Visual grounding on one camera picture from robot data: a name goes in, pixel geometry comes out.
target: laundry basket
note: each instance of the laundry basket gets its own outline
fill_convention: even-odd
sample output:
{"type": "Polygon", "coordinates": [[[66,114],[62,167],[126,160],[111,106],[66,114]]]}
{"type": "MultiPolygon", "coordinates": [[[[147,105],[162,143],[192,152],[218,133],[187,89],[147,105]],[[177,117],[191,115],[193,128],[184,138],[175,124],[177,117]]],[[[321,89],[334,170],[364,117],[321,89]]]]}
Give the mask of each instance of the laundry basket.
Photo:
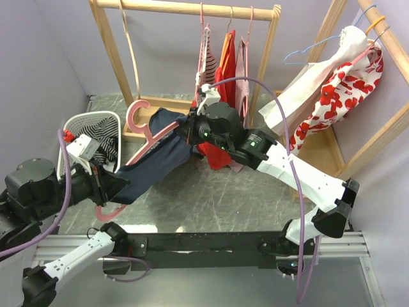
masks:
{"type": "MultiPolygon", "coordinates": [[[[121,166],[121,122],[120,117],[111,111],[95,111],[75,115],[71,117],[64,125],[64,129],[69,130],[74,136],[78,136],[79,131],[83,126],[96,125],[106,118],[115,118],[118,123],[118,161],[116,163],[116,169],[114,173],[117,172],[121,166]]],[[[70,157],[70,165],[72,166],[73,160],[70,157]]],[[[65,174],[63,154],[61,149],[58,155],[58,166],[57,166],[57,177],[58,180],[62,178],[65,174]]]]}

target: pink plastic hanger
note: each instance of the pink plastic hanger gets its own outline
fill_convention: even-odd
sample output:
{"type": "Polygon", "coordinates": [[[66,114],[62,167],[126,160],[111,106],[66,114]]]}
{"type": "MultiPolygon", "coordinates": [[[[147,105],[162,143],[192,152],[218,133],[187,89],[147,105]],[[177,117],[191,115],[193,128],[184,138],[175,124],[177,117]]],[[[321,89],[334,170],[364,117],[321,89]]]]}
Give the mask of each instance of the pink plastic hanger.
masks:
{"type": "Polygon", "coordinates": [[[144,134],[146,138],[146,143],[142,146],[141,149],[138,150],[135,155],[130,158],[130,160],[125,165],[133,165],[135,164],[157,141],[162,139],[166,134],[174,130],[175,128],[179,127],[178,122],[173,122],[169,124],[167,127],[163,128],[157,134],[152,136],[151,130],[149,129],[148,124],[144,123],[141,126],[137,126],[134,123],[134,115],[135,112],[140,108],[144,107],[145,109],[149,109],[150,104],[146,100],[136,100],[134,101],[128,108],[127,111],[127,125],[129,129],[138,134],[144,134]]]}
{"type": "MultiPolygon", "coordinates": [[[[253,14],[254,14],[254,8],[251,6],[250,26],[247,32],[247,41],[245,43],[245,76],[246,77],[249,76],[249,42],[250,42],[251,25],[253,23],[253,14]]],[[[248,111],[249,111],[249,98],[246,97],[245,100],[243,101],[244,122],[246,121],[246,116],[247,116],[248,111]]]]}
{"type": "MultiPolygon", "coordinates": [[[[201,66],[201,60],[202,60],[202,48],[203,48],[203,34],[205,33],[205,21],[203,19],[203,2],[200,2],[200,25],[202,26],[202,35],[200,38],[199,63],[197,64],[197,73],[200,73],[200,66],[201,66]]],[[[198,89],[199,89],[199,86],[196,86],[195,91],[194,91],[195,103],[197,103],[197,100],[199,98],[198,89]]]]}
{"type": "MultiPolygon", "coordinates": [[[[126,121],[129,129],[138,134],[144,134],[146,138],[146,143],[142,146],[141,149],[135,153],[135,155],[125,164],[127,166],[135,164],[157,141],[162,139],[166,134],[173,131],[175,128],[179,126],[178,122],[173,122],[167,127],[163,128],[157,134],[152,136],[152,133],[149,129],[149,125],[144,123],[141,126],[137,126],[134,123],[134,115],[135,112],[140,108],[144,107],[145,109],[149,109],[150,104],[146,100],[136,100],[134,101],[127,110],[126,121]]],[[[95,216],[98,220],[103,222],[108,222],[111,219],[115,218],[123,209],[125,209],[127,205],[122,205],[116,208],[109,214],[103,214],[101,206],[95,206],[95,216]]]]}

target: marble floor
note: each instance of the marble floor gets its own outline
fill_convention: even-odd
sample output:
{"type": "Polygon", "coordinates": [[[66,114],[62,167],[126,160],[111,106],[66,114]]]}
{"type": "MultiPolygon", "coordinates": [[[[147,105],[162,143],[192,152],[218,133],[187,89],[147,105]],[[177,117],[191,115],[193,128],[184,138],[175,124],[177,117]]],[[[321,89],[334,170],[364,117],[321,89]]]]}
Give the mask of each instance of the marble floor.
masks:
{"type": "MultiPolygon", "coordinates": [[[[191,95],[158,97],[192,100],[191,95]]],[[[260,95],[258,109],[270,101],[260,95]]],[[[121,95],[93,96],[88,111],[116,112],[125,123],[126,105],[121,95]]],[[[271,133],[256,113],[255,128],[271,133]]],[[[123,142],[121,163],[140,148],[140,144],[123,142]]],[[[60,234],[82,234],[89,227],[103,224],[94,215],[94,204],[84,201],[69,208],[61,222],[60,234]]],[[[116,208],[109,203],[104,213],[116,208]]],[[[306,203],[306,212],[312,209],[306,203]]],[[[115,222],[128,232],[240,232],[282,230],[289,219],[298,218],[300,204],[291,199],[289,187],[258,171],[244,167],[238,174],[229,168],[211,170],[207,160],[191,157],[163,180],[153,185],[115,222]]]]}

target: black and white striped cloth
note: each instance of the black and white striped cloth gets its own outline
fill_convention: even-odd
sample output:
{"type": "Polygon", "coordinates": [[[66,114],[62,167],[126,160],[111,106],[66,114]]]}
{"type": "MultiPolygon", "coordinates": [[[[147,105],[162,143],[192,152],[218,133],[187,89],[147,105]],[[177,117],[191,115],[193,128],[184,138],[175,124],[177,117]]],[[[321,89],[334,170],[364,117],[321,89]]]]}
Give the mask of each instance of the black and white striped cloth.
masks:
{"type": "Polygon", "coordinates": [[[93,156],[94,159],[107,164],[118,160],[118,123],[115,118],[108,117],[96,125],[83,126],[78,136],[85,134],[101,143],[93,156]]]}

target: wooden clothing rack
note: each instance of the wooden clothing rack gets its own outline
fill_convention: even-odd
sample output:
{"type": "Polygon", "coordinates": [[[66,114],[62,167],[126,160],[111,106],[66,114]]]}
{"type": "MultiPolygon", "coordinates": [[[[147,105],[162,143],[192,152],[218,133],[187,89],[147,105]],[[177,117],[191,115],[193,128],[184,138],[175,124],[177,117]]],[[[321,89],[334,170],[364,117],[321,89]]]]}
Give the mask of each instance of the wooden clothing rack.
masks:
{"type": "MultiPolygon", "coordinates": [[[[111,28],[105,14],[105,8],[118,9],[118,1],[119,0],[89,0],[89,4],[91,6],[96,24],[98,25],[98,28],[100,30],[102,40],[104,41],[105,48],[107,50],[116,78],[120,85],[125,103],[127,104],[127,106],[129,106],[134,101],[134,98],[130,91],[120,55],[118,53],[111,28]]],[[[362,11],[373,5],[371,0],[357,0],[357,2],[362,11]]],[[[318,31],[315,42],[320,42],[323,39],[328,38],[333,33],[346,3],[347,0],[332,0],[321,28],[318,31]]],[[[200,4],[162,1],[139,2],[134,0],[122,0],[122,6],[126,10],[177,13],[187,15],[200,15],[201,10],[200,4]]],[[[208,4],[203,5],[203,15],[230,18],[232,9],[234,12],[234,19],[250,19],[251,17],[250,8],[238,8],[208,4]]],[[[264,20],[270,22],[265,46],[263,49],[263,55],[261,57],[261,63],[257,74],[257,79],[259,80],[263,80],[264,78],[280,14],[281,6],[279,5],[275,5],[272,10],[261,10],[256,8],[254,9],[253,20],[264,20]]],[[[381,16],[381,14],[377,8],[372,7],[368,9],[367,12],[365,12],[365,16],[367,17],[369,23],[372,24],[381,16]]],[[[399,41],[394,36],[392,30],[386,30],[387,28],[388,24],[385,22],[385,20],[382,20],[377,23],[377,25],[374,27],[374,30],[378,35],[383,33],[380,37],[380,40],[391,55],[403,77],[409,84],[409,57],[403,50],[399,41]]],[[[307,62],[317,62],[320,59],[322,52],[324,51],[325,45],[326,43],[321,43],[313,47],[308,56],[307,62]]],[[[251,118],[253,117],[256,110],[256,103],[258,95],[260,93],[260,89],[261,88],[258,84],[255,85],[251,97],[251,118]]],[[[140,124],[148,123],[150,116],[154,112],[156,112],[159,107],[165,107],[172,111],[187,114],[187,111],[189,110],[191,105],[191,101],[186,100],[144,96],[142,96],[141,98],[147,100],[151,104],[151,107],[139,113],[138,123],[140,124]]],[[[361,167],[368,163],[377,153],[384,149],[393,139],[395,139],[408,127],[409,102],[404,107],[402,107],[402,109],[400,109],[347,163],[345,163],[343,160],[332,127],[308,136],[305,139],[303,147],[298,156],[314,167],[322,170],[323,172],[331,176],[346,180],[353,176],[361,167]]],[[[144,141],[142,135],[129,132],[128,127],[125,127],[123,131],[123,137],[127,141],[144,141]]]]}
{"type": "MultiPolygon", "coordinates": [[[[119,0],[89,0],[96,24],[100,30],[102,40],[104,41],[105,48],[107,49],[108,57],[111,61],[111,65],[114,69],[116,79],[120,85],[123,98],[126,105],[129,107],[134,102],[134,97],[130,91],[129,83],[123,69],[121,58],[116,47],[114,37],[112,35],[111,27],[108,22],[108,18],[105,14],[105,8],[117,8],[119,9],[119,0]]],[[[185,15],[200,15],[201,5],[194,3],[177,3],[177,2],[165,2],[165,1],[133,1],[122,0],[122,7],[124,10],[137,10],[146,12],[159,12],[159,13],[173,13],[173,14],[185,14],[185,15]]],[[[251,8],[239,8],[232,6],[220,6],[220,5],[203,5],[203,16],[212,17],[224,17],[232,19],[251,19],[251,8]]],[[[257,73],[257,79],[263,80],[266,72],[268,59],[270,57],[272,44],[274,41],[275,30],[277,29],[279,17],[281,13],[281,7],[275,5],[272,10],[262,10],[255,8],[253,10],[253,20],[269,21],[270,25],[267,31],[266,42],[261,57],[261,63],[257,73]]],[[[254,87],[254,91],[251,97],[249,116],[253,118],[256,110],[257,99],[260,93],[260,85],[257,84],[254,87]]],[[[141,109],[135,122],[139,125],[148,123],[150,117],[157,111],[158,108],[164,107],[171,111],[187,114],[192,101],[170,99],[170,98],[157,98],[141,96],[141,99],[147,100],[151,107],[149,109],[141,109]]],[[[143,134],[136,134],[130,132],[125,124],[123,130],[123,139],[125,141],[143,143],[145,138],[143,134]]]]}

